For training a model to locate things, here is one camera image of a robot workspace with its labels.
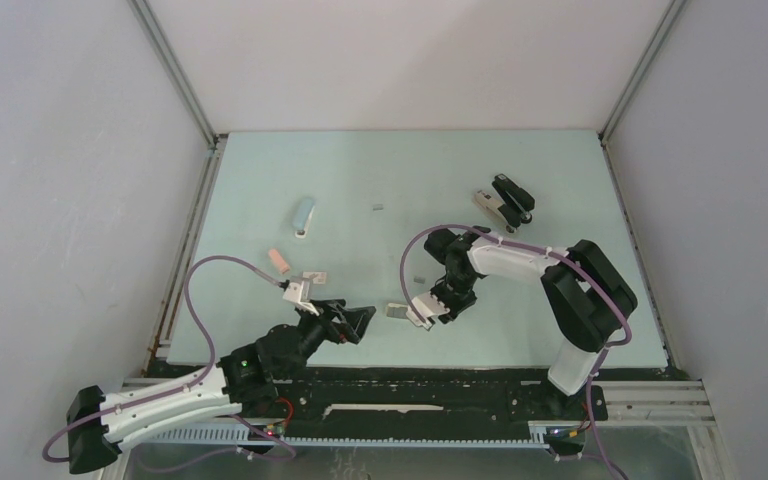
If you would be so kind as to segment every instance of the white wall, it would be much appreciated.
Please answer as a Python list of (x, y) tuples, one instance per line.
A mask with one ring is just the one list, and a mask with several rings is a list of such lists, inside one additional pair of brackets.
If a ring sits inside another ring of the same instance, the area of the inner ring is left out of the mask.
[(673, 346), (768, 478), (768, 2), (690, 3), (613, 161)]
[(144, 359), (205, 151), (127, 2), (0, 1), (0, 479)]
[(601, 128), (669, 0), (151, 2), (214, 128)]

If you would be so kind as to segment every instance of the white tabletop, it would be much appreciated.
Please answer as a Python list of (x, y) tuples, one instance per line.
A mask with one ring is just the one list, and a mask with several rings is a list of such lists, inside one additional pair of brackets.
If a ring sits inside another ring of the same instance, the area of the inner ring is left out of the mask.
[[(384, 316), (404, 303), (399, 258), (420, 230), (441, 223), (492, 226), (472, 203), (504, 173), (536, 199), (534, 221), (515, 238), (569, 247), (596, 242), (640, 300), (634, 339), (615, 348), (608, 367), (664, 367), (666, 357), (611, 178), (592, 131), (405, 131), (235, 133), (228, 140), (194, 259), (234, 255), (278, 276), (277, 248), (291, 273), (325, 271), (315, 299), (344, 298), (378, 313), (360, 345), (324, 344), (311, 365), (530, 367), (550, 365), (562, 335), (543, 288), (488, 277), (478, 302), (450, 324), (426, 332)], [(316, 200), (307, 238), (291, 227), (299, 201)], [(380, 204), (382, 210), (373, 211)], [(428, 290), (443, 267), (422, 250), (408, 259), (411, 294)], [(424, 285), (414, 276), (426, 279)], [(274, 325), (295, 324), (281, 291), (248, 270), (214, 262), (191, 292), (196, 311), (224, 355)], [(204, 339), (186, 308), (176, 320), (171, 363), (203, 363)]]

